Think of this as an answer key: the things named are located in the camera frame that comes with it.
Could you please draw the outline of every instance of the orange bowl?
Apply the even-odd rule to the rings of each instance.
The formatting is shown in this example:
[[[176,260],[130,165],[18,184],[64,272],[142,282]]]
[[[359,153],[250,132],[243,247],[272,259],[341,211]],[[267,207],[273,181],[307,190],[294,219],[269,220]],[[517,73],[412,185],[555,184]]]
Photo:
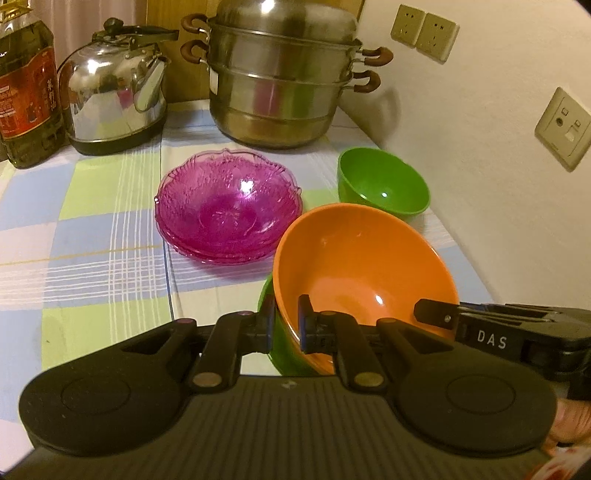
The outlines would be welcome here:
[[[296,345],[302,294],[310,295],[317,312],[349,313],[364,325],[395,318],[453,338],[452,332],[418,323],[413,315],[419,299],[459,301],[445,264],[412,227],[371,207],[335,203],[300,216],[281,238],[273,282]],[[334,373],[328,355],[306,355],[306,360],[319,373]]]

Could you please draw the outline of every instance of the socket plate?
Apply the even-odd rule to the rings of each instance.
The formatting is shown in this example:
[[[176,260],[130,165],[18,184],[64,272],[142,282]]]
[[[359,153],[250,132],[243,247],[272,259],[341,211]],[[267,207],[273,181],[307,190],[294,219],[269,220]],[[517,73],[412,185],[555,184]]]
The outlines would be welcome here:
[[[591,146],[591,115],[558,87],[535,134],[568,171],[573,171]]]
[[[409,7],[408,5],[400,5],[390,36],[394,40],[414,47],[414,44],[417,42],[418,33],[423,26],[423,20],[425,20],[425,12],[423,10]]]
[[[457,23],[427,14],[418,35],[417,49],[440,62],[445,62],[459,30],[460,26]]]

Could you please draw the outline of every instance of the curtain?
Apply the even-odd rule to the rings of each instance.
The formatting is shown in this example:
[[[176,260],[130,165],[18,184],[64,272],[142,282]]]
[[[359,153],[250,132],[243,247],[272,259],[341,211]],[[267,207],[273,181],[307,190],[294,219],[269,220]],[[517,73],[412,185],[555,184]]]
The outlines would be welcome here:
[[[55,36],[56,63],[87,44],[104,21],[117,17],[126,25],[145,23],[147,0],[29,0],[36,16]]]

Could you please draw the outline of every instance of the pink bowl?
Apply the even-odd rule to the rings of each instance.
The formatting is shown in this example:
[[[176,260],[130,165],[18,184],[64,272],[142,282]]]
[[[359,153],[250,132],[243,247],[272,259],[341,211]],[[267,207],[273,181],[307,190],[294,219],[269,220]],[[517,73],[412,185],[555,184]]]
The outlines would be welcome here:
[[[162,180],[155,218],[179,253],[218,264],[267,257],[301,215],[301,189],[282,165],[251,151],[205,152]]]

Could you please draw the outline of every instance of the kettle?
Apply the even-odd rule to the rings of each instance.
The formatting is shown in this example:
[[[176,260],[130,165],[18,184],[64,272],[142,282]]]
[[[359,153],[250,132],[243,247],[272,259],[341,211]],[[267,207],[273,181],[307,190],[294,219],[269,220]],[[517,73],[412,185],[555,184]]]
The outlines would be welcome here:
[[[84,155],[127,150],[162,131],[160,86],[168,59],[158,42],[178,40],[178,30],[124,25],[118,18],[103,26],[59,68],[66,133]]]

